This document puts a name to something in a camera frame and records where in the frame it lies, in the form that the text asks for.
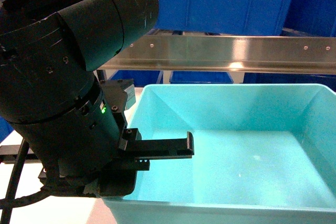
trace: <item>white table surface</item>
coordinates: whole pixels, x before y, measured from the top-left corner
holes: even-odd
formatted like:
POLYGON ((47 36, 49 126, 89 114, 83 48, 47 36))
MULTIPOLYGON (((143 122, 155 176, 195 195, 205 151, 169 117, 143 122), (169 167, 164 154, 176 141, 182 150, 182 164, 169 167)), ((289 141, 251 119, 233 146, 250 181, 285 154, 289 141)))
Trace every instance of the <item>white table surface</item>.
MULTIPOLYGON (((135 89, 136 100, 142 88, 135 89)), ((125 111, 127 121, 135 105, 125 111)), ((20 144, 22 137, 12 132, 0 145, 20 144)), ((0 164, 0 198, 4 198, 13 165, 0 164)), ((42 164, 25 164, 16 197, 33 194, 41 188, 38 179, 42 164)), ((36 204, 13 209, 10 224, 116 224, 116 221, 101 199, 48 197, 36 204)))

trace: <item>cable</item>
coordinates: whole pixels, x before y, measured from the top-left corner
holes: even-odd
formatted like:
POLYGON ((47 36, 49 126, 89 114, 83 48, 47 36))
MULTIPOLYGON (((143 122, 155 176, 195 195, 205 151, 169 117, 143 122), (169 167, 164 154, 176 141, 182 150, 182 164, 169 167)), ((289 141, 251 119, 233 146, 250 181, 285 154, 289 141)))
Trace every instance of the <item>cable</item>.
MULTIPOLYGON (((15 159, 14 167, 12 170, 11 178, 9 180, 6 200, 15 199, 16 190, 19 184, 21 172, 25 164, 25 160, 29 151, 29 144, 24 139, 22 139, 21 146, 19 148, 18 154, 15 159)), ((12 208, 4 208, 1 215, 1 224, 9 224, 12 215, 12 208)))
POLYGON ((43 190, 42 187, 41 191, 38 191, 37 193, 34 193, 29 196, 24 196, 16 199, 0 199, 0 209, 25 207, 37 203, 41 200, 44 200, 49 196, 50 192, 47 190, 43 190))

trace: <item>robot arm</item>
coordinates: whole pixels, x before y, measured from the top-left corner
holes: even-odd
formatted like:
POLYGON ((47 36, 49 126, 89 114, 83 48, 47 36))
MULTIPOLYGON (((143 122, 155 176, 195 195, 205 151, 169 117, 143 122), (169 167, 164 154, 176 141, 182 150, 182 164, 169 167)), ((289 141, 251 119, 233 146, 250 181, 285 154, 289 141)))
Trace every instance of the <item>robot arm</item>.
MULTIPOLYGON (((122 84, 100 83, 92 72, 146 34, 158 10, 158 0, 0 4, 0 115, 42 162, 47 195, 121 197, 132 193, 136 172, 148 170, 148 160, 193 155, 191 133, 138 141, 138 129, 126 129, 122 84)), ((1 200, 0 206, 45 196, 1 200)))

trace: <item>metal beam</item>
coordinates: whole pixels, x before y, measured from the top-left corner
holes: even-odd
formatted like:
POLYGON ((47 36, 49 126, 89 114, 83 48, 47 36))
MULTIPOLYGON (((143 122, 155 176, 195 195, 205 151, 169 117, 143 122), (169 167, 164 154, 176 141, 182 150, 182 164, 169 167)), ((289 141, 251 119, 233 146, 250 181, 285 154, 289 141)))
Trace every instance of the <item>metal beam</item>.
POLYGON ((146 35, 101 69, 336 74, 336 38, 146 35))

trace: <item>blue plastic crate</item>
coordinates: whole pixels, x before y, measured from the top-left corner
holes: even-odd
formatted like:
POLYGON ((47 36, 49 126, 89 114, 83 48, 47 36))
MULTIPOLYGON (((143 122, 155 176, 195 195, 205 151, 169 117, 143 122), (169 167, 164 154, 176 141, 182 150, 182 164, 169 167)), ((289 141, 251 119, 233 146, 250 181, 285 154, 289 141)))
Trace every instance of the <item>blue plastic crate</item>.
POLYGON ((227 72, 172 71, 169 82, 171 84, 232 84, 233 80, 227 72))
POLYGON ((336 91, 336 75, 245 73, 244 83, 318 83, 336 91))
POLYGON ((162 84, 163 71, 152 70, 118 70, 110 80, 134 79, 135 87, 145 87, 149 84, 162 84))
POLYGON ((147 86, 129 128, 194 136, 104 198, 118 224, 335 224, 336 94, 318 84, 147 86))
POLYGON ((336 37, 336 0, 292 0, 285 27, 336 37))
POLYGON ((291 0, 159 0, 156 28, 280 35, 291 0))
POLYGON ((0 117, 0 143, 8 137, 8 135, 13 131, 13 128, 6 122, 5 119, 0 117))

